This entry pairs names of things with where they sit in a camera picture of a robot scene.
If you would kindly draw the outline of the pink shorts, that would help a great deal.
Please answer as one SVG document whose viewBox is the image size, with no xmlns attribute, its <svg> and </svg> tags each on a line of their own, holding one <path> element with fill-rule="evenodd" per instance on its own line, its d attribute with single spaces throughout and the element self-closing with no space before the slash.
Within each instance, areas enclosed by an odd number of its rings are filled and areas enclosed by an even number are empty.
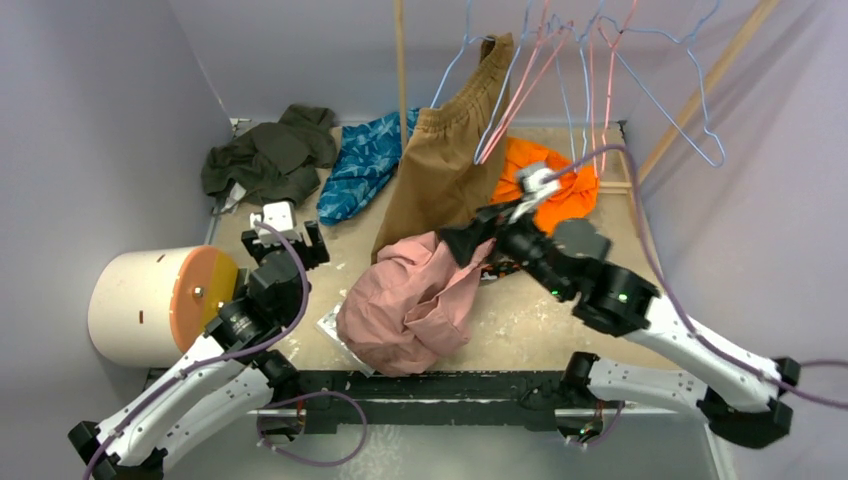
<svg viewBox="0 0 848 480">
<path fill-rule="evenodd" d="M 382 248 L 340 307 L 338 337 L 390 377 L 420 374 L 453 355 L 470 341 L 471 311 L 493 244 L 476 247 L 465 267 L 434 232 Z"/>
</svg>

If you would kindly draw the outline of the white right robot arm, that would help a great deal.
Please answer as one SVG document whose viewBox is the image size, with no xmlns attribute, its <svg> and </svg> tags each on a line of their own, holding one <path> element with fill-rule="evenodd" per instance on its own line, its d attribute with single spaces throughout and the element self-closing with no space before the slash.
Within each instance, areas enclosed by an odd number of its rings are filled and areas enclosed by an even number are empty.
<svg viewBox="0 0 848 480">
<path fill-rule="evenodd" d="M 526 213 L 510 218 L 516 202 L 478 210 L 466 226 L 437 232 L 461 267 L 486 242 L 514 261 L 586 327 L 641 345 L 675 364 L 673 370 L 627 365 L 576 352 L 560 381 L 576 407 L 627 401 L 689 414 L 718 437 L 763 449 L 786 437 L 792 408 L 784 383 L 798 383 L 801 366 L 788 357 L 766 358 L 727 341 L 688 316 L 649 280 L 607 259 L 611 241 L 586 219 L 569 219 L 547 235 Z"/>
</svg>

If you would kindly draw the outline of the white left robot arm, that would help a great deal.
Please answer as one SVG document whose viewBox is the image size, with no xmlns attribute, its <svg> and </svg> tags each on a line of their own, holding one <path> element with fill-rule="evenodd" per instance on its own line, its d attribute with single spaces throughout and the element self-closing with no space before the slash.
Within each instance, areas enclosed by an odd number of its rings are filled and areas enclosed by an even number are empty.
<svg viewBox="0 0 848 480">
<path fill-rule="evenodd" d="M 242 234 L 256 260 L 180 359 L 135 400 L 98 422 L 82 421 L 68 439 L 87 479 L 161 479 L 190 450 L 239 416 L 297 399 L 297 371 L 273 346 L 304 318 L 306 272 L 328 262 L 315 221 L 306 238 L 287 240 L 257 222 Z"/>
</svg>

